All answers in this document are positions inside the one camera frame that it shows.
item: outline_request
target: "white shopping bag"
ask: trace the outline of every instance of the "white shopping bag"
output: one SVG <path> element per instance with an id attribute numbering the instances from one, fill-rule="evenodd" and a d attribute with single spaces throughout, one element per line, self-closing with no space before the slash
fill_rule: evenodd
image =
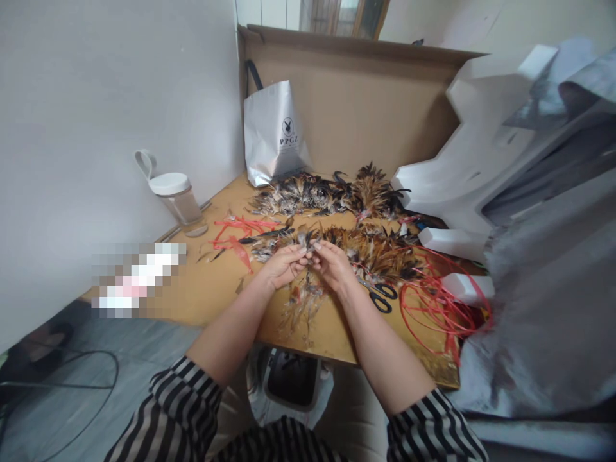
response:
<path id="1" fill-rule="evenodd" d="M 244 100 L 244 146 L 248 179 L 270 184 L 312 169 L 302 123 L 295 112 L 291 82 L 263 88 L 252 61 L 246 61 L 259 91 Z"/>

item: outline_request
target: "scissors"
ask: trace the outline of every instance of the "scissors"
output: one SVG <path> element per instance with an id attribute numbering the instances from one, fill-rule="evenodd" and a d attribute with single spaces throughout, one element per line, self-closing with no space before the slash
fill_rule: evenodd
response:
<path id="1" fill-rule="evenodd" d="M 372 303 L 374 303 L 374 306 L 376 306 L 380 312 L 391 313 L 391 305 L 381 295 L 384 295 L 392 300 L 396 300 L 398 298 L 396 289 L 391 287 L 389 284 L 384 284 L 382 282 L 379 284 L 370 284 L 360 278 L 357 278 L 357 280 L 362 286 L 368 289 L 368 292 L 370 292 L 370 300 L 372 300 Z"/>

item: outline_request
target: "table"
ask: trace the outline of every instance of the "table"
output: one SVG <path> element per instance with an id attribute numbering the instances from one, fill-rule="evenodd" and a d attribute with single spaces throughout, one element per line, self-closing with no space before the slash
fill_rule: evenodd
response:
<path id="1" fill-rule="evenodd" d="M 205 326 L 231 304 L 236 297 L 236 290 L 239 286 L 245 287 L 253 276 L 247 274 L 246 266 L 233 250 L 227 250 L 216 260 L 210 261 L 218 251 L 212 249 L 212 244 L 209 241 L 213 240 L 221 230 L 221 226 L 215 225 L 214 221 L 225 219 L 229 211 L 238 216 L 266 219 L 262 216 L 250 215 L 247 211 L 247 209 L 250 209 L 248 201 L 254 195 L 255 189 L 250 185 L 244 173 L 212 198 L 212 205 L 204 212 L 209 224 L 209 229 L 204 235 L 190 238 L 184 236 L 183 233 L 179 233 L 172 238 L 170 242 L 186 243 L 186 265 L 178 268 L 178 274 L 172 276 L 168 284 L 156 288 L 156 296 L 145 301 L 145 307 L 140 316 Z M 282 216 L 274 218 L 282 222 L 286 219 Z M 293 226 L 297 228 L 302 223 L 311 225 L 318 220 L 321 221 L 324 228 L 331 225 L 352 228 L 355 225 L 355 216 L 346 213 L 327 217 L 295 216 Z M 383 223 L 388 228 L 394 227 L 397 229 L 399 227 L 397 223 L 387 221 Z M 230 235 L 233 232 L 235 232 L 236 237 L 242 237 L 240 230 L 231 230 L 230 228 L 225 232 L 225 235 Z M 255 272 L 261 266 L 256 261 L 252 262 Z M 91 300 L 91 297 L 95 296 L 93 294 L 90 291 L 84 298 Z M 342 306 L 335 296 L 327 296 L 311 323 L 309 333 L 305 323 L 297 326 L 293 334 L 289 334 L 288 330 L 280 331 L 281 315 L 288 299 L 288 288 L 284 287 L 276 292 L 259 327 L 257 341 L 294 350 L 301 354 L 347 364 L 357 364 L 357 355 Z M 383 314 L 383 316 L 396 333 L 413 349 L 434 380 L 447 388 L 459 388 L 458 368 L 453 358 L 447 355 L 434 355 L 420 346 L 404 324 L 398 300 L 390 300 L 390 303 L 393 311 L 389 314 Z M 407 320 L 414 333 L 427 347 L 434 351 L 443 351 L 444 334 L 421 326 L 412 319 Z"/>

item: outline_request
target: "white lid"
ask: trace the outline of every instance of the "white lid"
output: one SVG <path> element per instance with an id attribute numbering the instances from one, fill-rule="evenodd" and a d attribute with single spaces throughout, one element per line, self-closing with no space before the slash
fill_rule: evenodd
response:
<path id="1" fill-rule="evenodd" d="M 163 173 L 152 178 L 148 184 L 157 196 L 172 196 L 190 188 L 191 181 L 183 173 Z"/>

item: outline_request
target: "feather bundle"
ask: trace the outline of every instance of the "feather bundle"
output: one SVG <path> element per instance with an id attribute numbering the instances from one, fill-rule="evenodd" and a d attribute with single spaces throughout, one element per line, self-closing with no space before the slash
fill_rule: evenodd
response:
<path id="1" fill-rule="evenodd" d="M 292 244 L 310 247 L 312 239 L 330 241 L 344 250 L 357 277 L 367 282 L 385 282 L 398 287 L 417 276 L 415 268 L 418 261 L 411 247 L 417 242 L 417 237 L 409 234 L 405 227 L 398 232 L 388 232 L 373 223 L 358 223 L 352 230 L 336 226 L 311 230 L 301 225 L 294 232 L 287 222 L 287 226 L 277 232 L 263 233 L 240 242 L 250 244 L 257 261 L 265 263 L 277 249 Z M 305 318 L 310 330 L 310 323 L 321 307 L 326 292 L 327 288 L 309 267 L 306 276 L 291 286 L 288 308 L 283 313 L 279 329 L 289 327 L 291 334 L 300 320 Z"/>
<path id="2" fill-rule="evenodd" d="M 296 233 L 293 229 L 283 228 L 278 234 L 265 233 L 240 242 L 252 244 L 252 254 L 257 261 L 265 263 L 278 248 L 292 244 L 308 246 L 311 239 L 324 239 L 344 250 L 357 275 L 368 282 L 398 286 L 416 275 L 417 260 L 410 248 L 416 242 L 416 236 L 401 235 L 393 230 L 388 232 L 373 223 L 358 223 L 352 230 L 335 226 L 326 230 L 309 230 L 302 225 Z"/>
<path id="3" fill-rule="evenodd" d="M 350 211 L 358 221 L 368 217 L 391 220 L 406 214 L 399 199 L 402 191 L 410 190 L 395 191 L 372 162 L 359 170 L 353 182 L 346 182 L 341 175 L 336 171 L 333 180 L 326 180 L 301 173 L 269 185 L 250 202 L 253 213 L 292 216 L 316 209 L 319 216 Z"/>

